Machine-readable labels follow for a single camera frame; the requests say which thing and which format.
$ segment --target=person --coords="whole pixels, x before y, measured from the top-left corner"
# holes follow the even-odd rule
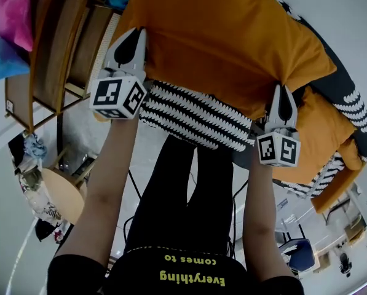
[[[187,203],[195,146],[169,136],[108,278],[138,119],[113,120],[90,176],[83,212],[50,263],[48,294],[190,290],[303,294],[275,241],[272,168],[253,151],[243,220],[247,271],[227,257],[233,166],[228,152],[198,146],[198,177]]]

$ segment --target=blue chair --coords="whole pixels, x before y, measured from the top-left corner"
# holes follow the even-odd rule
[[[290,233],[287,232],[288,241],[286,235],[283,233],[285,244],[279,247],[281,253],[291,256],[288,266],[291,270],[303,272],[314,266],[314,254],[310,241],[306,239],[302,226],[299,224],[303,238],[291,239]],[[285,250],[291,247],[296,247],[293,250]]]

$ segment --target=black pants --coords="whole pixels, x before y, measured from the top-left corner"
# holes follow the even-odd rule
[[[128,233],[125,251],[141,246],[226,254],[232,218],[232,160],[198,147],[198,177],[187,203],[195,146],[165,141]]]

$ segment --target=pink plush toy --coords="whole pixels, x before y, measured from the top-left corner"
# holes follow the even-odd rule
[[[32,51],[30,0],[0,0],[0,36]]]

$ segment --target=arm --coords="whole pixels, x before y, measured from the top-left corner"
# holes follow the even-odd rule
[[[82,214],[56,256],[76,254],[107,266],[137,126],[138,117],[111,122],[90,176]]]
[[[279,276],[293,277],[277,248],[275,223],[272,167],[259,163],[256,143],[243,216],[243,249],[247,268],[257,276],[259,281]]]

